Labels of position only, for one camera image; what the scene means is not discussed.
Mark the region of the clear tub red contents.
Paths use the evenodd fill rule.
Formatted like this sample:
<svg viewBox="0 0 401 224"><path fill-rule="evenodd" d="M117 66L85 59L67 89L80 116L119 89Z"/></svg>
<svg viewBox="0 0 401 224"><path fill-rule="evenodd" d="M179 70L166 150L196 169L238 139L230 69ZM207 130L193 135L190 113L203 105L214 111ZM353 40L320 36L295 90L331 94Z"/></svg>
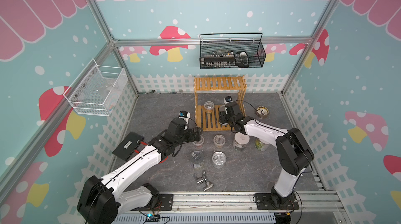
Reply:
<svg viewBox="0 0 401 224"><path fill-rule="evenodd" d="M199 141L193 142L193 145L194 145L194 147L197 148L197 149L202 148L203 145L204 145L204 138L201 136L200 139L199 139Z"/></svg>

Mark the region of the large white-lid seed jar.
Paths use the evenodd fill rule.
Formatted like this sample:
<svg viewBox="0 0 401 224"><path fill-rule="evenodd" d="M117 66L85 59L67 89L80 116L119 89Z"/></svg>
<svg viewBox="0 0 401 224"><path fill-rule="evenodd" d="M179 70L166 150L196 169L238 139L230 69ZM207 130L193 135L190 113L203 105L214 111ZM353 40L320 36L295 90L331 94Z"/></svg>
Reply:
<svg viewBox="0 0 401 224"><path fill-rule="evenodd" d="M242 152L246 149L250 142L250 137L242 133L236 133L233 140L233 147L235 150Z"/></svg>

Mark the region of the clear tub orange contents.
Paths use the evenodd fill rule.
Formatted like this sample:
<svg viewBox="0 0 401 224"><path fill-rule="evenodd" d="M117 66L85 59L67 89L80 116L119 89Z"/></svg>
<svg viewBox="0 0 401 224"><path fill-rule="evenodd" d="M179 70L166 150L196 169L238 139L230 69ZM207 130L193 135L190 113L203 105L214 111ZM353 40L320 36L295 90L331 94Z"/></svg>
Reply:
<svg viewBox="0 0 401 224"><path fill-rule="evenodd" d="M213 141L214 141L214 145L217 148L223 148L225 143L226 143L225 137L223 135L221 135L221 134L215 135Z"/></svg>

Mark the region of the wooden two-tier shelf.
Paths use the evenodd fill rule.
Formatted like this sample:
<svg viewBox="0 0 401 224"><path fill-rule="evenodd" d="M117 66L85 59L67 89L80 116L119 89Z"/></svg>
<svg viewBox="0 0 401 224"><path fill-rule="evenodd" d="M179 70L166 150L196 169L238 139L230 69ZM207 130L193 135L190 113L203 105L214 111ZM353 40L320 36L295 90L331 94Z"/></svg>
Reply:
<svg viewBox="0 0 401 224"><path fill-rule="evenodd" d="M228 125L219 123L219 109L225 102L223 100L218 102L213 101L214 106L207 109L204 104L198 103L198 96L201 93L236 92L238 94L238 105L242 113L245 113L243 99L246 89L247 84L244 76L196 77L194 79L196 124L205 132L230 130Z"/></svg>

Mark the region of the green label tin can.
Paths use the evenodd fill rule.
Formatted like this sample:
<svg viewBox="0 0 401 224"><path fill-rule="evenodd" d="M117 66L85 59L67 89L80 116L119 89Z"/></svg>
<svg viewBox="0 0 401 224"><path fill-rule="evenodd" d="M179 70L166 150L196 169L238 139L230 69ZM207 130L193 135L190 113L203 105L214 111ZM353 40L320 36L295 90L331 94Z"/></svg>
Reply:
<svg viewBox="0 0 401 224"><path fill-rule="evenodd" d="M201 151L191 153L191 163L194 169L201 169L204 166L204 154Z"/></svg>

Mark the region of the cauliflower label plastic jar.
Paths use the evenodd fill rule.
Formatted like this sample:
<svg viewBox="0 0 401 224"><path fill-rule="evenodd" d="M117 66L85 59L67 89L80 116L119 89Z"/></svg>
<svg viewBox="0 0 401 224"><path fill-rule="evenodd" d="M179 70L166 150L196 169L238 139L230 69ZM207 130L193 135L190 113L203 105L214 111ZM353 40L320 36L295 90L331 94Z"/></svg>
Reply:
<svg viewBox="0 0 401 224"><path fill-rule="evenodd" d="M258 151L264 152L269 148L269 144L263 143L259 138L255 140L255 148Z"/></svg>

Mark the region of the purple label tin can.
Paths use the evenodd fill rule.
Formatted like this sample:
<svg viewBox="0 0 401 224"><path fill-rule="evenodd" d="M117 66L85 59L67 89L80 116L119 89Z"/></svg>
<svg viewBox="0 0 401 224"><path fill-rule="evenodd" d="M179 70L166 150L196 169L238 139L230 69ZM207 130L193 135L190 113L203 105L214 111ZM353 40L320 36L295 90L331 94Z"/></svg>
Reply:
<svg viewBox="0 0 401 224"><path fill-rule="evenodd" d="M227 157L223 152L214 152L212 155L212 165L216 169L221 169L224 167L227 161Z"/></svg>

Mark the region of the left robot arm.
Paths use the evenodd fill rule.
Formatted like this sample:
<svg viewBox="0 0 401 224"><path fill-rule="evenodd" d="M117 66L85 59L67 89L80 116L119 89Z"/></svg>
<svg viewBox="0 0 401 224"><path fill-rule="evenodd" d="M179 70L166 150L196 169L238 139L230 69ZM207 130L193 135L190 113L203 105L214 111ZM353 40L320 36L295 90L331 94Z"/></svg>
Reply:
<svg viewBox="0 0 401 224"><path fill-rule="evenodd" d="M90 177L84 184L77 210L87 224L110 224L116 217L138 208L153 209L159 191L149 183L127 191L127 187L153 166L175 156L183 144L198 142L202 129L190 128L183 118L174 118L168 128L155 136L142 151L118 169L101 178Z"/></svg>

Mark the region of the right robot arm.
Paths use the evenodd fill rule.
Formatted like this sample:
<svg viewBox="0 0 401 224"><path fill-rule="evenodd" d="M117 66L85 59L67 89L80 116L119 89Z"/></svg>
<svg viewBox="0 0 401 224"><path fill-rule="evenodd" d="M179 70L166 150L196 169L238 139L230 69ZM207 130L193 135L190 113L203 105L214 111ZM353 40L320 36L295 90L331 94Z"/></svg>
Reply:
<svg viewBox="0 0 401 224"><path fill-rule="evenodd" d="M219 108L219 122L277 149L282 170L270 191L268 202L276 209L285 205L294 196L299 177L314 159L314 153L301 131L297 128L275 128L253 117L244 116L238 103L230 96L225 98L225 104Z"/></svg>

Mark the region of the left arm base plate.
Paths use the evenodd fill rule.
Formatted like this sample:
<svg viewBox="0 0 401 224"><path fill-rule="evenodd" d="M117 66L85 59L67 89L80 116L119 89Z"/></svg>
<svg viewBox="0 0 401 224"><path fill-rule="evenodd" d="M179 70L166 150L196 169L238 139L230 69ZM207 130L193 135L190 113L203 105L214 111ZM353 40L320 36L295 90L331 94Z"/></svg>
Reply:
<svg viewBox="0 0 401 224"><path fill-rule="evenodd" d="M173 204L174 194L157 194L152 196L149 203L141 210L161 210L161 211L171 211Z"/></svg>

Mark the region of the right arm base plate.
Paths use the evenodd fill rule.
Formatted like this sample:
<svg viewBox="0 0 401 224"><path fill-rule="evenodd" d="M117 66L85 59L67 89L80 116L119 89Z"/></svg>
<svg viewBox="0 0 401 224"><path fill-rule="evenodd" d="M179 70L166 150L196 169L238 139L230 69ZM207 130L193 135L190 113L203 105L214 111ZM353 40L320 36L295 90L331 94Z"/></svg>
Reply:
<svg viewBox="0 0 401 224"><path fill-rule="evenodd" d="M276 193L255 193L252 201L258 210L298 210L299 202L294 193L288 197L281 197Z"/></svg>

